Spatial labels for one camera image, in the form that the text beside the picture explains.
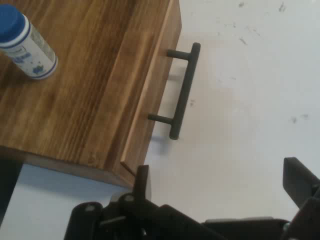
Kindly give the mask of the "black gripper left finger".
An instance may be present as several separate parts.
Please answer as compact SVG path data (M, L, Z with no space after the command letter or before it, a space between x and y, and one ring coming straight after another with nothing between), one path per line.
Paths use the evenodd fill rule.
M132 191L104 207L99 202L76 206L66 240L218 240L220 235L169 205L150 201L149 166L137 169Z

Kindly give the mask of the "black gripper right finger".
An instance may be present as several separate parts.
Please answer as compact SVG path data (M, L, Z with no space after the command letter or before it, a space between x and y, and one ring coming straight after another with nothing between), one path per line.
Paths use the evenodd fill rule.
M283 161L282 185L298 207L285 224L282 240L318 240L320 238L320 179L296 157Z

